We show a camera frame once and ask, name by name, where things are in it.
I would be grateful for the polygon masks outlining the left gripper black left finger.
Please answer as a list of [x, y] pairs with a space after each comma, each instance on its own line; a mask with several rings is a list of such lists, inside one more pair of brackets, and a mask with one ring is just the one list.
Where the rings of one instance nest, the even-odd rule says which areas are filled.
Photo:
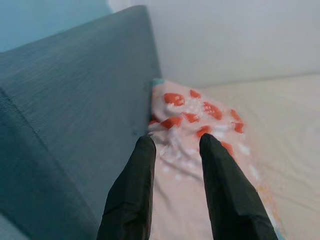
[[141, 136], [108, 192], [99, 240], [148, 240], [151, 235], [156, 146]]

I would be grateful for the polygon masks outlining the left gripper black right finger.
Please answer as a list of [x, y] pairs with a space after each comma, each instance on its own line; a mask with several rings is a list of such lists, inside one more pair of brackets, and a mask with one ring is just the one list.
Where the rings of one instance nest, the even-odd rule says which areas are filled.
[[205, 133], [199, 151], [213, 238], [277, 239], [256, 189], [221, 142]]

